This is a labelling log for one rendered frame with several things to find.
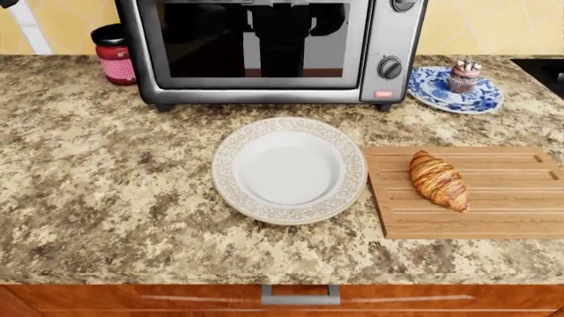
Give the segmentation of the golden brown croissant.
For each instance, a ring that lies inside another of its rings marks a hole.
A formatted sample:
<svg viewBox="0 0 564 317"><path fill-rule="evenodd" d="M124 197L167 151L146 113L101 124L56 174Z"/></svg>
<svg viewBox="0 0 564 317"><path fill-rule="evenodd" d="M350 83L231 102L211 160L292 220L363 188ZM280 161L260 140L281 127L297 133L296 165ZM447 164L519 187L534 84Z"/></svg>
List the golden brown croissant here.
<svg viewBox="0 0 564 317"><path fill-rule="evenodd" d="M470 209L468 189L461 174L445 160L418 151L410 162L409 176L416 192L431 203L458 213Z"/></svg>

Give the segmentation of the red jam jar black lid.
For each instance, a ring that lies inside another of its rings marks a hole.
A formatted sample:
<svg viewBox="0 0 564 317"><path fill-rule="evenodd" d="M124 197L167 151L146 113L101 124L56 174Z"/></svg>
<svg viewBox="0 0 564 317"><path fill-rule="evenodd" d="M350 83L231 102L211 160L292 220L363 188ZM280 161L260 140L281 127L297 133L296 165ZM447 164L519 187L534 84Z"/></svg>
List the red jam jar black lid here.
<svg viewBox="0 0 564 317"><path fill-rule="evenodd" d="M106 79L114 85L134 85L136 76L122 25L96 28L91 31L91 39Z"/></svg>

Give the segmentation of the wooden cutting board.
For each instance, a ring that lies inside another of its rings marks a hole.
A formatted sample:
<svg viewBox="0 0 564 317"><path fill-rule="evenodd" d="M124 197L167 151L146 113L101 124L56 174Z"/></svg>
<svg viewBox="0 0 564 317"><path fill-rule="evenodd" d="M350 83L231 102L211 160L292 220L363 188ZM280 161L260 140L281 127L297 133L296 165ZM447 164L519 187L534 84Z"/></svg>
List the wooden cutting board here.
<svg viewBox="0 0 564 317"><path fill-rule="evenodd" d="M564 240L564 170L539 147L363 147L389 240ZM423 150L450 163L468 188L458 213L419 195L409 175Z"/></svg>

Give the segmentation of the white plate beige patterned rim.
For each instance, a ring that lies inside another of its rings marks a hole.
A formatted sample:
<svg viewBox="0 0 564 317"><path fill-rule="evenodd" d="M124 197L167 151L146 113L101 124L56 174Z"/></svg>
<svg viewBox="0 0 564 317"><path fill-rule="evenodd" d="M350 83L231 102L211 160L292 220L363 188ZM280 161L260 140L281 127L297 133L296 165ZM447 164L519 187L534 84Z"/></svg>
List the white plate beige patterned rim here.
<svg viewBox="0 0 564 317"><path fill-rule="evenodd" d="M211 161L223 200L273 225L307 225L350 208L367 184L367 161L348 135L308 118L268 118L226 137Z"/></svg>

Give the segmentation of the silver toaster oven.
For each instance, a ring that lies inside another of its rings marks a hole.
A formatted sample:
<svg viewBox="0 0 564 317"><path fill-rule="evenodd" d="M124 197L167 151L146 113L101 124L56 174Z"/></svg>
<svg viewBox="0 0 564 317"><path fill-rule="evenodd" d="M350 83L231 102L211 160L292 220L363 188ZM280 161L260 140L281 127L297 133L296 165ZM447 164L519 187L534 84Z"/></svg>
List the silver toaster oven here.
<svg viewBox="0 0 564 317"><path fill-rule="evenodd" d="M366 104L407 91L428 0L115 0L142 100L188 104ZM387 80L384 57L403 69Z"/></svg>

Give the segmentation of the blue floral plate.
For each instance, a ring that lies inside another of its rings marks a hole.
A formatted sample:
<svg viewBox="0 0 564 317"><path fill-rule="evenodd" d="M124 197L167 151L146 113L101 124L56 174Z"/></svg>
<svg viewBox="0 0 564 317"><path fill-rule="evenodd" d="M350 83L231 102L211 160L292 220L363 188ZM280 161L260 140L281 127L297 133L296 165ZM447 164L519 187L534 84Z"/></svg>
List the blue floral plate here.
<svg viewBox="0 0 564 317"><path fill-rule="evenodd" d="M471 92L458 94L449 89L451 68L430 66L413 68L408 94L418 102L448 113L486 114L498 110L504 98L496 84L479 78Z"/></svg>

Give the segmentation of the pink frosted cupcake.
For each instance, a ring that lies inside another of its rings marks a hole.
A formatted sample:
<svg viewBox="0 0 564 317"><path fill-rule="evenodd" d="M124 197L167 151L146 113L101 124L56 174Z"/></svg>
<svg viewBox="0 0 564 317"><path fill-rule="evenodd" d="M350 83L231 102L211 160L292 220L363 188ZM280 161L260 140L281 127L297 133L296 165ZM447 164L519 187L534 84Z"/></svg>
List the pink frosted cupcake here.
<svg viewBox="0 0 564 317"><path fill-rule="evenodd" d="M453 93L467 94L478 83L482 65L471 59L459 60L449 75L449 89Z"/></svg>

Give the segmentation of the wooden drawer front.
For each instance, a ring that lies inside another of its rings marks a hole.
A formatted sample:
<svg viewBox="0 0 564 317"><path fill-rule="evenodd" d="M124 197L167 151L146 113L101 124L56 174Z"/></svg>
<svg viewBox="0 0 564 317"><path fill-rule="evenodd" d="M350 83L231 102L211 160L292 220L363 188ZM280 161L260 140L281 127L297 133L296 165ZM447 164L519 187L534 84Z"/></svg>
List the wooden drawer front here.
<svg viewBox="0 0 564 317"><path fill-rule="evenodd" d="M339 306L262 306L258 284L0 284L0 317L564 317L564 285L347 284ZM277 285L274 295L323 295Z"/></svg>

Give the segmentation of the black stovetop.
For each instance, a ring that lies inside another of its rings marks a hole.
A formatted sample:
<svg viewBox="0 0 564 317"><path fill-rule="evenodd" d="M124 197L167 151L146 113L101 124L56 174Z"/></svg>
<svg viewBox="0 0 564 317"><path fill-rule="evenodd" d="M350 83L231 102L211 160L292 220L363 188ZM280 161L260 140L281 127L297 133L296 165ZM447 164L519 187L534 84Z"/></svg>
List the black stovetop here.
<svg viewBox="0 0 564 317"><path fill-rule="evenodd" d="M536 78L551 92L564 98L564 59L529 58L512 59L511 61Z"/></svg>

